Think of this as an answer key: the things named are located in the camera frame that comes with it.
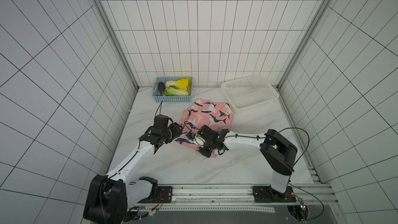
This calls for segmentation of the pink shark print shorts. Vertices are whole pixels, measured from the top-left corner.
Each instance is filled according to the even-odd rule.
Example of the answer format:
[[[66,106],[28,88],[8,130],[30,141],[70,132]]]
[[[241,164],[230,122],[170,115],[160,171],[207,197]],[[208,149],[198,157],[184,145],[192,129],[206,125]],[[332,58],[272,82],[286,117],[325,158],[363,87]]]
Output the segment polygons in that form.
[[[175,142],[198,151],[200,146],[193,139],[202,126],[207,125],[219,132],[229,129],[233,118],[234,111],[229,104],[198,99],[184,111],[181,117],[182,134]]]

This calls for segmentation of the white perforated plastic basket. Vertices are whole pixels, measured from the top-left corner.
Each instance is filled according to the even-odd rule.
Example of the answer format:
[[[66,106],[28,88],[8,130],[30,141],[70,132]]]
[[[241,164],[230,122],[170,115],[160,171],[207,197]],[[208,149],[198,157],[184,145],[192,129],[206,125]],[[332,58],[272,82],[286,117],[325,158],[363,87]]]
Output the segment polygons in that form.
[[[221,89],[236,112],[250,110],[279,98],[276,89],[261,75],[224,82]]]

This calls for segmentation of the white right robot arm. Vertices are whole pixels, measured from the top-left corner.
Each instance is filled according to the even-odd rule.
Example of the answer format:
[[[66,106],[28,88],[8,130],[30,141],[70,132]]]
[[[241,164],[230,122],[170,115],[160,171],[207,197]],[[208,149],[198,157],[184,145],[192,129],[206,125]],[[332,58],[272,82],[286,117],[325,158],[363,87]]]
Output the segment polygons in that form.
[[[269,129],[262,135],[240,134],[228,129],[217,132],[204,125],[195,138],[200,141],[199,153],[207,158],[212,156],[213,151],[219,152],[219,155],[230,150],[259,151],[273,169],[270,183],[272,191],[280,195],[286,193],[298,149],[279,131]]]

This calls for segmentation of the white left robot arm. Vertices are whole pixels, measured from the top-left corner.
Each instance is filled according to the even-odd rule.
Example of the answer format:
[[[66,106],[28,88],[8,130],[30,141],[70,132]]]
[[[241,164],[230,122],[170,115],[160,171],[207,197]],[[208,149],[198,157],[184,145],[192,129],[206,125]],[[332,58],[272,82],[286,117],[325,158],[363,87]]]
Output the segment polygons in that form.
[[[136,173],[162,145],[181,133],[181,125],[175,122],[168,127],[164,124],[149,127],[139,138],[138,146],[116,168],[91,180],[83,218],[96,224],[120,224],[133,218],[129,212],[137,203],[156,200],[157,180],[137,178]]]

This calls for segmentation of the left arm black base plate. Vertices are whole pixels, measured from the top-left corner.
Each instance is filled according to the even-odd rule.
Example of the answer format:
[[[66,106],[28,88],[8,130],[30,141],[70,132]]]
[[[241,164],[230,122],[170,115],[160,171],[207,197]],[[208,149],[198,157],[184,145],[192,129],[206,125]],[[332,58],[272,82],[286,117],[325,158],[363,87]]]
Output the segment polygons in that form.
[[[173,196],[172,186],[159,186],[156,191],[152,192],[145,203],[171,203]]]

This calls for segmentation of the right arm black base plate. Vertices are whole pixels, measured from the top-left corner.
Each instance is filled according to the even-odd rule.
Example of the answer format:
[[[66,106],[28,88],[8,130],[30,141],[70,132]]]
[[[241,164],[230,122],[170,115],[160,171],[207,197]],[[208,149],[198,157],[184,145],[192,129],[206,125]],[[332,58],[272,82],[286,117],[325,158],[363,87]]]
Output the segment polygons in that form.
[[[293,197],[291,186],[286,188],[285,193],[279,193],[271,186],[253,186],[252,194],[256,203],[295,203],[296,197]]]

